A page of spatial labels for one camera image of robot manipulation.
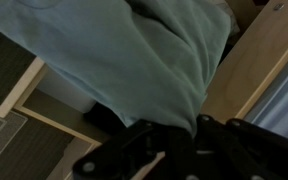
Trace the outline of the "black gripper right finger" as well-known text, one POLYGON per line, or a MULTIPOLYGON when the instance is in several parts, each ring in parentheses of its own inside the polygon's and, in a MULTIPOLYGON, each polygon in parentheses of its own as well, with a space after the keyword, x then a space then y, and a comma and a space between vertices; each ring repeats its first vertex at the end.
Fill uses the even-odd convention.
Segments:
POLYGON ((222 124, 197 117, 197 139, 204 141, 233 180, 288 180, 288 138, 241 119, 222 124))

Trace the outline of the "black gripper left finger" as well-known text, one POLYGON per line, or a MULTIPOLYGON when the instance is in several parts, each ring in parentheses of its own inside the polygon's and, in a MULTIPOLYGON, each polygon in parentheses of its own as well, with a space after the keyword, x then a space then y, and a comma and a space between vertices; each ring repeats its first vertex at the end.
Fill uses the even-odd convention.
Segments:
POLYGON ((140 120, 86 154, 72 167, 74 180, 131 180, 165 150, 169 126, 140 120))

